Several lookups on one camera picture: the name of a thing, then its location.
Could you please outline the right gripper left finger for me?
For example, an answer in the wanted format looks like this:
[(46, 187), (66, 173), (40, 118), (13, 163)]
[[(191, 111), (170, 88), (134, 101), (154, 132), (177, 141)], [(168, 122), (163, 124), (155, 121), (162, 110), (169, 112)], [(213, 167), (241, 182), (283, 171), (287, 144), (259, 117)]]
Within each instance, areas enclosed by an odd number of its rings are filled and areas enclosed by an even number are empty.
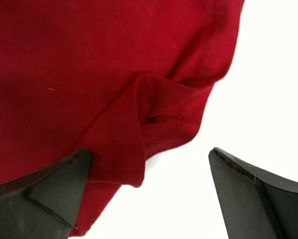
[(68, 239), (76, 228), (89, 168), (90, 152), (79, 148), (0, 184), (0, 239)]

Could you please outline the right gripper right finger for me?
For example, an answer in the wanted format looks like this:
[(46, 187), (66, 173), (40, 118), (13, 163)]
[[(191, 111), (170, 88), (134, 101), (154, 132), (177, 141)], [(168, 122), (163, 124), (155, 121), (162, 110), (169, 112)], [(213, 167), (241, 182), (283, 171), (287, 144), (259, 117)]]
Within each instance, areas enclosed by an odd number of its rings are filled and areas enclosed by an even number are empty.
[(298, 239), (298, 182), (217, 147), (208, 158), (230, 239)]

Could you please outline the red garment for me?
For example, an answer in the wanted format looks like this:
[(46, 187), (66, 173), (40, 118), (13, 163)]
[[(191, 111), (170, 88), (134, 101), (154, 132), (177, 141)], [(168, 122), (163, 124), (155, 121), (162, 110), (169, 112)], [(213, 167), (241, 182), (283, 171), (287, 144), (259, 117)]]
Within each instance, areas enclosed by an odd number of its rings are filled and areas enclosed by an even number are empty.
[(92, 162), (72, 237), (150, 157), (197, 135), (228, 72), (241, 0), (0, 0), (0, 184), (80, 147)]

